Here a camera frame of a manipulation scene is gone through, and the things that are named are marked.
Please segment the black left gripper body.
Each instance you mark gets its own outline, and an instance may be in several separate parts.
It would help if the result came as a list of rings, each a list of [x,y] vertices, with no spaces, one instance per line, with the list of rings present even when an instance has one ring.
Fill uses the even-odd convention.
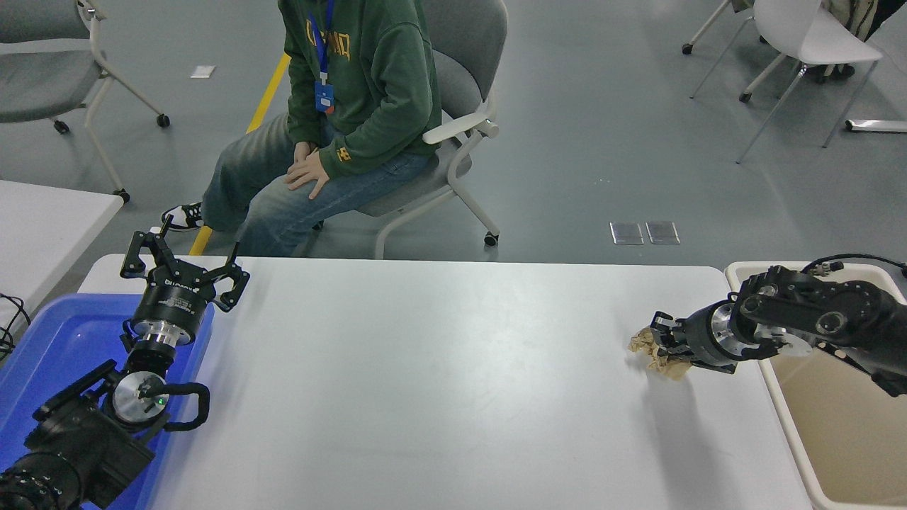
[[[145,333],[151,323],[167,322],[185,334],[195,334],[213,298],[213,284],[195,283],[192,277],[184,283],[168,268],[156,268],[148,274],[145,294],[132,317],[132,329]]]

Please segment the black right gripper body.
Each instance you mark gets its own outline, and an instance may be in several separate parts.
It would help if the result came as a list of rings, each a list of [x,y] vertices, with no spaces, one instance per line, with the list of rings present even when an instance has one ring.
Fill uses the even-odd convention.
[[[694,367],[735,373],[738,361],[734,348],[738,346],[738,340],[730,329],[732,309],[730,303],[715,303],[684,319],[684,342]]]

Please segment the person's left hand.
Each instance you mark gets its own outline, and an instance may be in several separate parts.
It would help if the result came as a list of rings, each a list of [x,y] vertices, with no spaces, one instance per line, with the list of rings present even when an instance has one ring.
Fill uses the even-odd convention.
[[[305,161],[294,162],[286,170],[283,183],[291,191],[298,190],[307,184],[313,187],[309,191],[308,199],[314,200],[321,193],[322,188],[330,180],[320,159],[320,149],[308,156]]]

